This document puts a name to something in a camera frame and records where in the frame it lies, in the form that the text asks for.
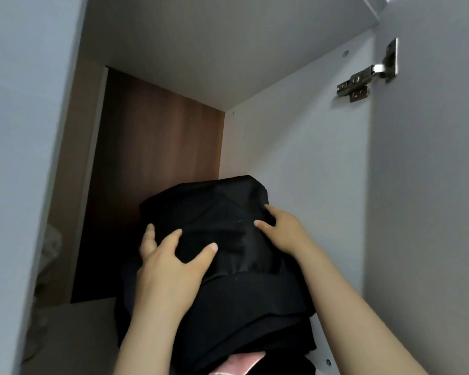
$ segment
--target pink fabric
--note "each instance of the pink fabric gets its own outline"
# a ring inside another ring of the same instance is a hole
[[[265,352],[233,354],[209,375],[246,375],[250,369],[264,358]]]

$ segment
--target cabinet hinge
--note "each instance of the cabinet hinge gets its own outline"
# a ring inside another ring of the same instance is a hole
[[[386,56],[380,64],[373,64],[363,71],[351,76],[348,81],[337,86],[337,96],[349,96],[350,102],[356,102],[367,98],[370,89],[367,84],[376,77],[392,81],[398,74],[398,38],[393,40],[387,50]]]

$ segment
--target stack of clothes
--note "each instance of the stack of clothes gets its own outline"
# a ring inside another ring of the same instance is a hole
[[[309,320],[313,303],[295,260],[254,226],[254,220],[274,225],[265,204],[264,186],[239,176],[179,184],[140,205],[142,229],[153,223],[157,243],[182,229],[175,251],[182,262],[211,242],[219,246],[175,337],[172,365],[178,375],[229,373],[223,368],[242,363],[249,363],[244,373],[252,375],[314,374],[304,356],[316,348]],[[141,264],[135,251],[122,269],[115,310],[120,341]]]

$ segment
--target hand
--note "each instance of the hand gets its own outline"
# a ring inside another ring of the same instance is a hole
[[[304,247],[314,246],[297,217],[271,205],[265,205],[271,215],[276,218],[276,225],[272,227],[267,222],[255,220],[258,227],[271,242],[282,252],[295,256]]]
[[[178,229],[157,247],[155,227],[147,226],[139,249],[143,266],[138,271],[134,315],[158,311],[178,324],[193,304],[218,247],[211,243],[184,264],[175,256],[181,235],[182,230]]]

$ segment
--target brown wooden back panel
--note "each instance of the brown wooden back panel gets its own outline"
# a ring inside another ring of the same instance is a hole
[[[219,177],[224,112],[110,69],[72,302],[116,295],[139,204]]]

